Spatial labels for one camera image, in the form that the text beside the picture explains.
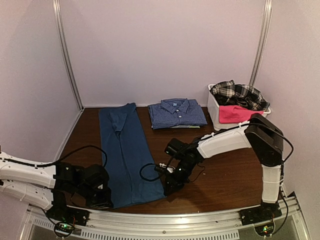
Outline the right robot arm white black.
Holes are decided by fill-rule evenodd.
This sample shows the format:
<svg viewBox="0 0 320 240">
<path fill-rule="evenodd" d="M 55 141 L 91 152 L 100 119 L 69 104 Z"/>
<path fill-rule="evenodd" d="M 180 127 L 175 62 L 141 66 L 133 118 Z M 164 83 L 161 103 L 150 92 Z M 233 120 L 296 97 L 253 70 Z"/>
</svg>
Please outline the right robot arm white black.
<svg viewBox="0 0 320 240">
<path fill-rule="evenodd" d="M 172 138 L 165 153 L 178 161 L 174 170 L 164 168 L 164 194 L 169 196 L 184 187 L 199 163 L 216 156 L 242 150 L 255 154 L 262 167 L 262 206 L 256 210 L 259 220 L 268 220 L 275 212 L 283 180 L 283 132 L 267 118 L 254 114 L 248 121 L 228 129 L 194 139 L 191 143 Z"/>
</svg>

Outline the dark blue polo shirt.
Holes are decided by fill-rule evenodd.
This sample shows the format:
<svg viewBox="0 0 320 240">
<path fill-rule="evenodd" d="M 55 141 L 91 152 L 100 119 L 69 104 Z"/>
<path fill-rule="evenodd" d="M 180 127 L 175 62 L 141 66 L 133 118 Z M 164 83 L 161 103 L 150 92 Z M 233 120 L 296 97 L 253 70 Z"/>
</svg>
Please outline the dark blue polo shirt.
<svg viewBox="0 0 320 240">
<path fill-rule="evenodd" d="M 102 157 L 114 208 L 165 198 L 135 103 L 99 110 Z"/>
</svg>

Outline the left aluminium frame post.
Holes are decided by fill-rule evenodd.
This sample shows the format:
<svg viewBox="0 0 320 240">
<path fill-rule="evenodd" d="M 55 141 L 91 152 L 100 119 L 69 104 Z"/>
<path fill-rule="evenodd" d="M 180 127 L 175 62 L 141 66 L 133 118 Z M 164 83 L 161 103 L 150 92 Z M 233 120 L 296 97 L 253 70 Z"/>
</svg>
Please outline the left aluminium frame post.
<svg viewBox="0 0 320 240">
<path fill-rule="evenodd" d="M 70 84 L 71 91 L 74 96 L 77 108 L 79 111 L 82 111 L 84 109 L 84 106 L 83 106 L 80 93 L 78 90 L 78 86 L 75 80 L 75 75 L 74 75 L 74 71 L 73 71 L 73 67 L 70 59 L 70 54 L 68 51 L 68 45 L 67 45 L 67 40 L 66 40 L 66 35 L 64 31 L 64 25 L 63 25 L 63 17 L 61 12 L 61 3 L 59 0 L 53 0 L 52 5 L 53 5 L 54 16 L 55 16 L 55 22 L 57 26 L 58 38 L 60 41 L 62 58 L 65 65 L 65 70 L 68 76 L 69 84 Z"/>
</svg>

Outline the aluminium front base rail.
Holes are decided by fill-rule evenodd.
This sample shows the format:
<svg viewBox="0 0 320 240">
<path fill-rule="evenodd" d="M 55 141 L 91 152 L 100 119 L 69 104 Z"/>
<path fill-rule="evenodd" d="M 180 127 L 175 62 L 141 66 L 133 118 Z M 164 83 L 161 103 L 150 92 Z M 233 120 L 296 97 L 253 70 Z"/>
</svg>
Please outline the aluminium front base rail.
<svg viewBox="0 0 320 240">
<path fill-rule="evenodd" d="M 243 225 L 241 210 L 190 214 L 129 214 L 93 210 L 86 226 L 76 225 L 66 240 L 310 240 L 310 234 L 295 196 L 286 198 L 288 216 L 272 237 L 261 237 L 261 223 Z M 18 240 L 58 240 L 44 213 L 29 206 Z"/>
</svg>

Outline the light patterned folded garment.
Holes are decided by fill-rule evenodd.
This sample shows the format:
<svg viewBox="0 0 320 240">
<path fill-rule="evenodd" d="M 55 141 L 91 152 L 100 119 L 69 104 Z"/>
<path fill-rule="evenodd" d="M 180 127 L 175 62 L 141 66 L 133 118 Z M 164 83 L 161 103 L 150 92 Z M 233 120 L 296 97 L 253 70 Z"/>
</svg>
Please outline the light patterned folded garment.
<svg viewBox="0 0 320 240">
<path fill-rule="evenodd" d="M 199 129 L 199 125 L 176 125 L 172 126 L 172 129 Z"/>
</svg>

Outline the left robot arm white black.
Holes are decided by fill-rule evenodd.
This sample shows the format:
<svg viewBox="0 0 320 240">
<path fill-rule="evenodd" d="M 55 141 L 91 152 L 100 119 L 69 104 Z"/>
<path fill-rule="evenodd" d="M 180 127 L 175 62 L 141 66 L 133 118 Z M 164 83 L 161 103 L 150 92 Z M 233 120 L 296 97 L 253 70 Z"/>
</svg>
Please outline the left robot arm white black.
<svg viewBox="0 0 320 240">
<path fill-rule="evenodd" d="M 105 169 L 106 162 L 103 165 L 93 164 L 89 167 L 64 162 L 66 158 L 87 148 L 101 151 L 105 160 L 108 159 L 107 153 L 94 145 L 77 148 L 58 160 L 48 163 L 14 157 L 2 151 L 0 180 L 22 184 L 23 191 L 18 197 L 29 202 L 34 201 L 39 206 L 41 205 L 39 200 L 43 200 L 44 197 L 40 197 L 39 191 L 32 190 L 32 187 L 44 187 L 52 193 L 77 194 L 85 199 L 87 208 L 112 208 L 114 204 L 111 200 L 111 189 L 108 187 L 110 177 Z"/>
</svg>

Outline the blue checked folded shirt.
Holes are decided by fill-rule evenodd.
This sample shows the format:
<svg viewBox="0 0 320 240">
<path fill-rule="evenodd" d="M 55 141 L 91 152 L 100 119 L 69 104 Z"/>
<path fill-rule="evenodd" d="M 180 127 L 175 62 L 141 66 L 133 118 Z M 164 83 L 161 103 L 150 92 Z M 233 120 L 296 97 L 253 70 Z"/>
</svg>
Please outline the blue checked folded shirt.
<svg viewBox="0 0 320 240">
<path fill-rule="evenodd" d="M 178 125 L 205 126 L 207 120 L 195 99 L 172 98 L 148 106 L 151 128 L 167 129 Z"/>
</svg>

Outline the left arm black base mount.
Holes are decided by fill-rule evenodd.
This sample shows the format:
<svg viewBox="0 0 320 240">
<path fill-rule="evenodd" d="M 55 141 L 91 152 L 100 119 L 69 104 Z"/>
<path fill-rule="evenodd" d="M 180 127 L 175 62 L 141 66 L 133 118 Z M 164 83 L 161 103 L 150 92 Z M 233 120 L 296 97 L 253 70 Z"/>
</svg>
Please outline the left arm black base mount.
<svg viewBox="0 0 320 240">
<path fill-rule="evenodd" d="M 53 224 L 54 234 L 61 239 L 69 237 L 76 229 L 76 225 L 85 227 L 90 215 L 88 210 L 68 206 L 52 206 L 42 211 Z"/>
</svg>

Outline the pink cloth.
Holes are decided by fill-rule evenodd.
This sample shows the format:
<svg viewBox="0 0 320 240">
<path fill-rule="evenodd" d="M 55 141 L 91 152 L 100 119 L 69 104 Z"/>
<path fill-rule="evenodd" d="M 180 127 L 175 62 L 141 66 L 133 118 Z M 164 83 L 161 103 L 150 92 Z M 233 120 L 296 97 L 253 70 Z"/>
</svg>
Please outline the pink cloth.
<svg viewBox="0 0 320 240">
<path fill-rule="evenodd" d="M 218 120 L 221 124 L 237 124 L 248 121 L 253 114 L 262 115 L 264 111 L 249 110 L 238 105 L 221 105 Z"/>
</svg>

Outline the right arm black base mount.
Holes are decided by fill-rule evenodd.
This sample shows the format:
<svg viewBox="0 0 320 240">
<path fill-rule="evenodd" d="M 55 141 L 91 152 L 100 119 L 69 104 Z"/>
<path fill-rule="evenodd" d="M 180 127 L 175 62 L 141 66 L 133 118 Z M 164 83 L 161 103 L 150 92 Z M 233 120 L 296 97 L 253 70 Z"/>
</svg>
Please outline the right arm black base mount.
<svg viewBox="0 0 320 240">
<path fill-rule="evenodd" d="M 255 232 L 260 237 L 267 238 L 274 233 L 274 220 L 282 216 L 282 211 L 278 202 L 261 202 L 259 206 L 240 210 L 239 216 L 243 226 L 253 224 Z"/>
</svg>

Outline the white plastic laundry bin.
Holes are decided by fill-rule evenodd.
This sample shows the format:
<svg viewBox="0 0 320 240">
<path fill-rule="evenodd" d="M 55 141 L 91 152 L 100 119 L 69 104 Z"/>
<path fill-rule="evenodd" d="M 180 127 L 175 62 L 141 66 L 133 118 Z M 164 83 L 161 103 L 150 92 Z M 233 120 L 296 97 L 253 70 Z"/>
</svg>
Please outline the white plastic laundry bin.
<svg viewBox="0 0 320 240">
<path fill-rule="evenodd" d="M 212 87 L 214 84 L 208 85 L 209 95 L 208 95 L 208 103 L 207 103 L 207 110 L 209 112 L 209 115 L 211 117 L 213 127 L 216 131 L 222 130 L 222 129 L 228 129 L 231 127 L 236 126 L 239 123 L 219 123 L 219 105 L 215 99 L 215 97 L 210 93 L 210 87 Z M 266 117 L 269 114 L 271 114 L 271 107 L 269 106 L 268 110 L 264 111 L 262 116 Z"/>
</svg>

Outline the black white plaid shirt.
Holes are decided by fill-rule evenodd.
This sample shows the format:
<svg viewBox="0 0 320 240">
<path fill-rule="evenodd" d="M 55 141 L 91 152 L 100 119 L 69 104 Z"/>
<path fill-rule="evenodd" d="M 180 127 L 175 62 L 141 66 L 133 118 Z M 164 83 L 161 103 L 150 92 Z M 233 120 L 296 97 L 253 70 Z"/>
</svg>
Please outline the black white plaid shirt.
<svg viewBox="0 0 320 240">
<path fill-rule="evenodd" d="M 240 106 L 251 111 L 267 111 L 270 103 L 253 86 L 235 84 L 233 80 L 219 82 L 209 88 L 220 106 Z"/>
</svg>

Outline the aluminium frame post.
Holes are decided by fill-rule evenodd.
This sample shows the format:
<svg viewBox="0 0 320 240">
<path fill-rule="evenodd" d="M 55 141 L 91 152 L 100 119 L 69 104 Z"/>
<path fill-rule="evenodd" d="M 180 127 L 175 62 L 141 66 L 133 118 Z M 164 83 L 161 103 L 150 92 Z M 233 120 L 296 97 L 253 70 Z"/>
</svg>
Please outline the aluminium frame post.
<svg viewBox="0 0 320 240">
<path fill-rule="evenodd" d="M 253 62 L 250 80 L 249 80 L 249 85 L 253 87 L 255 86 L 257 81 L 259 69 L 263 59 L 263 53 L 267 43 L 267 38 L 268 38 L 271 18 L 272 18 L 272 10 L 273 10 L 273 1 L 265 0 L 258 44 L 257 44 L 256 54 Z"/>
<path fill-rule="evenodd" d="M 84 109 L 84 106 L 83 106 L 80 93 L 78 90 L 78 86 L 75 80 L 75 75 L 74 75 L 74 71 L 73 71 L 73 67 L 70 59 L 70 54 L 68 51 L 68 45 L 67 45 L 67 40 L 66 40 L 66 35 L 64 31 L 64 25 L 63 25 L 63 17 L 61 12 L 61 3 L 59 0 L 53 0 L 52 5 L 53 5 L 54 16 L 55 16 L 55 22 L 57 26 L 58 38 L 60 41 L 62 58 L 65 65 L 65 70 L 68 76 L 69 84 L 70 84 L 71 91 L 74 96 L 77 108 L 79 111 L 82 111 Z"/>
</svg>

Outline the right aluminium frame post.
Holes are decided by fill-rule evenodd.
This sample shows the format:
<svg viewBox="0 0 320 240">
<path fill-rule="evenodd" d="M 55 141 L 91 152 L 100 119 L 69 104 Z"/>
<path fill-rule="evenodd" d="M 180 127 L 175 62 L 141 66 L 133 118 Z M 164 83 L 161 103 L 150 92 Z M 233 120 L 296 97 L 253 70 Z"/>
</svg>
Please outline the right aluminium frame post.
<svg viewBox="0 0 320 240">
<path fill-rule="evenodd" d="M 267 38 L 268 38 L 271 18 L 272 18 L 272 10 L 273 10 L 273 1 L 265 0 L 258 44 L 257 44 L 256 54 L 253 62 L 250 80 L 249 80 L 249 85 L 253 87 L 255 86 L 257 81 L 259 69 L 263 59 L 263 53 L 267 43 Z"/>
</svg>

